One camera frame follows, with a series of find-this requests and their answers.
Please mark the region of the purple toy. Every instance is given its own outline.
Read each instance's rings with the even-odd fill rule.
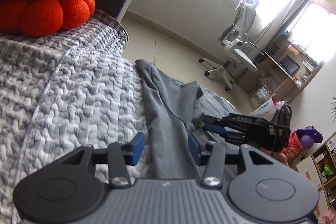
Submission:
[[[300,139],[304,149],[311,148],[314,143],[322,143],[323,136],[314,126],[308,126],[305,129],[297,129],[296,136]]]

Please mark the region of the ribbed gray panel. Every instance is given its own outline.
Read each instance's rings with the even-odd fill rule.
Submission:
[[[104,204],[73,224],[252,224],[233,211],[220,191],[194,180],[142,180],[111,191]]]

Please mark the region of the purple hat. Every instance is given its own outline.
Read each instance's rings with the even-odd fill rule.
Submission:
[[[322,143],[323,136],[320,132],[316,130],[314,126],[308,126],[305,129],[297,129],[296,136],[298,138],[302,138],[303,135],[309,135],[314,138],[315,143]]]

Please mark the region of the metal screw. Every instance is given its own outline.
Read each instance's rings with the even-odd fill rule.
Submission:
[[[221,183],[219,178],[216,177],[206,177],[204,179],[204,183],[209,185],[209,186],[216,186]]]
[[[124,177],[115,177],[112,179],[112,183],[115,186],[125,186],[128,184],[128,180],[127,178],[124,178]]]

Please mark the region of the human hand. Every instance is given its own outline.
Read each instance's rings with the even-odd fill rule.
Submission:
[[[260,151],[266,153],[267,155],[271,156],[272,151],[266,150],[265,148],[259,148]],[[273,152],[273,158],[282,162],[284,165],[288,166],[287,158],[283,153]]]

